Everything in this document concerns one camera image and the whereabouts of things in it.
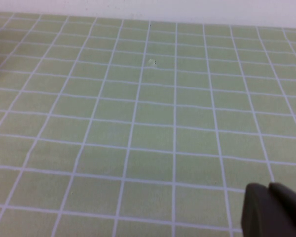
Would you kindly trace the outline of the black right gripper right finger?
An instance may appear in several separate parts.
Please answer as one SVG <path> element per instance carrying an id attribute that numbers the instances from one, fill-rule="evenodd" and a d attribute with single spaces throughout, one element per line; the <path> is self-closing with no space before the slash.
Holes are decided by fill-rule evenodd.
<path id="1" fill-rule="evenodd" d="M 296 227 L 296 192 L 281 183 L 270 183 L 269 190 L 278 199 Z"/>

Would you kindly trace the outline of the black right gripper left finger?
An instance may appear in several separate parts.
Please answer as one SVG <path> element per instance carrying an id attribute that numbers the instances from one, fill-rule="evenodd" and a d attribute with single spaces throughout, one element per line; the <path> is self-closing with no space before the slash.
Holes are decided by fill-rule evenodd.
<path id="1" fill-rule="evenodd" d="M 246 186 L 241 216 L 245 237 L 283 237 L 286 215 L 269 189 L 258 183 Z"/>

